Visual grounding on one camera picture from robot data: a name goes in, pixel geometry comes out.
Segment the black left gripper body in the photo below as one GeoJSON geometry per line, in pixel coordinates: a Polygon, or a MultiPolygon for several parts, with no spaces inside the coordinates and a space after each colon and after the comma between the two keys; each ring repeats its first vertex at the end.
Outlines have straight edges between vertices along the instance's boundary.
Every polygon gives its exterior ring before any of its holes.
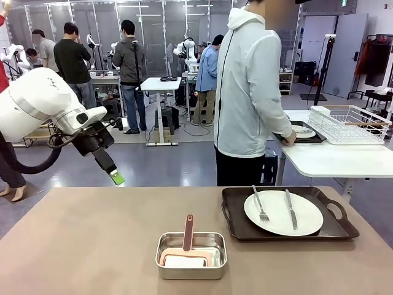
{"type": "Polygon", "coordinates": [[[114,138],[101,122],[92,123],[73,139],[73,145],[78,152],[84,157],[92,154],[107,174],[114,174],[117,170],[113,159],[106,152],[114,143],[114,138]]]}

